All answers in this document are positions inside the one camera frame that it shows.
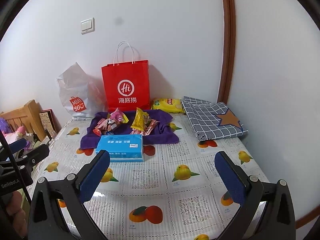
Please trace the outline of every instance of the wooden headboard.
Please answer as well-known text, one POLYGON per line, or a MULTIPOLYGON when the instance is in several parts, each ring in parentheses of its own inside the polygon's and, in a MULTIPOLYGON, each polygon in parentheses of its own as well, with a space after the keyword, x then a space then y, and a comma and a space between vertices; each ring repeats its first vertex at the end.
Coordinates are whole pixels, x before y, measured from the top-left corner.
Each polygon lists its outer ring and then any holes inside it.
POLYGON ((21 108, 7 113, 1 113, 0 117, 5 119, 14 131, 16 131, 18 127, 24 126, 27 133, 35 132, 40 141, 42 141, 46 133, 44 132, 39 113, 40 109, 38 105, 34 100, 31 100, 21 108))

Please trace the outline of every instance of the candy wrapper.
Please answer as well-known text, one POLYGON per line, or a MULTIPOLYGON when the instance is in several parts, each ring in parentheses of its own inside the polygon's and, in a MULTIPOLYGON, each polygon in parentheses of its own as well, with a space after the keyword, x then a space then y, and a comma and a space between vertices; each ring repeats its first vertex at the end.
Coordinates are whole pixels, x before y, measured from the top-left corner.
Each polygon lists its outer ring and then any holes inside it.
POLYGON ((151 119, 148 127, 146 128, 146 130, 140 131, 140 130, 137 130, 137 129, 133 128, 132 132, 130 134, 149 135, 151 133, 151 131, 157 126, 158 123, 159 123, 159 121, 151 119))
POLYGON ((121 123, 129 122, 127 116, 119 108, 111 113, 110 118, 121 123))
POLYGON ((140 108, 137 107, 136 116, 130 127, 139 131, 145 131, 150 124, 150 121, 151 119, 149 117, 149 114, 143 112, 140 108))
POLYGON ((100 119, 93 132, 98 136, 111 134, 122 123, 127 123, 128 121, 126 115, 117 108, 114 112, 108 114, 107 119, 100 119))

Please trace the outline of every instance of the bed sheet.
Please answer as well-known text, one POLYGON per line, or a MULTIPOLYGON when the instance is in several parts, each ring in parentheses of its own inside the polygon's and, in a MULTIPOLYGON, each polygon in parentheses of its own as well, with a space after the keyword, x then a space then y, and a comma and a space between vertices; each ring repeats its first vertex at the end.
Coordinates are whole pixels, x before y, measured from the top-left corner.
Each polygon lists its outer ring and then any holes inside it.
MULTIPOLYGON (((192 240, 200 234, 216 238, 239 208, 239 204, 224 197, 227 189, 214 166, 214 156, 221 150, 247 175, 269 182, 239 138, 201 144, 186 115, 172 116, 179 143, 145 146, 148 155, 143 163, 110 163, 111 174, 105 177, 106 182, 101 182, 92 199, 84 203, 109 240, 192 240)), ((90 122, 70 120, 59 132, 50 145, 49 156, 33 173, 34 183, 28 187, 31 197, 39 177, 64 179, 94 158, 95 151, 90 155, 78 150, 90 122), (54 162, 59 163, 57 171, 46 169, 54 162)), ((263 207, 261 203, 251 231, 263 207)), ((67 208, 62 208, 62 213, 70 231, 79 236, 67 208)))

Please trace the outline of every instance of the human hand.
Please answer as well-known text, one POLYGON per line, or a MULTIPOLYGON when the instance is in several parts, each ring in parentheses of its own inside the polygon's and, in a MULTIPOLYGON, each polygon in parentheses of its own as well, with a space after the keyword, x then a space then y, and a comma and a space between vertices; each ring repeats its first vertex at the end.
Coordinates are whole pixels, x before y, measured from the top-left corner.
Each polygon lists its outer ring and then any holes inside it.
POLYGON ((26 213, 21 208, 22 196, 20 192, 14 191, 12 198, 8 203, 6 210, 9 216, 13 217, 12 226, 21 237, 25 237, 28 233, 26 223, 26 213))

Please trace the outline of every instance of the gray plaid fabric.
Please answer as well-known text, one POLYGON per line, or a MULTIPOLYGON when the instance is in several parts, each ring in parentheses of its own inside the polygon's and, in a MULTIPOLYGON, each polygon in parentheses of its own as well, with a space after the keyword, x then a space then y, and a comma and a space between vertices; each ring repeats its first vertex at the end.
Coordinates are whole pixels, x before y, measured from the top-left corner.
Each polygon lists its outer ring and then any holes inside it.
POLYGON ((241 122, 242 130, 230 124, 218 126, 221 119, 215 114, 226 113, 228 107, 224 103, 184 97, 181 104, 199 141, 238 137, 248 132, 241 122))

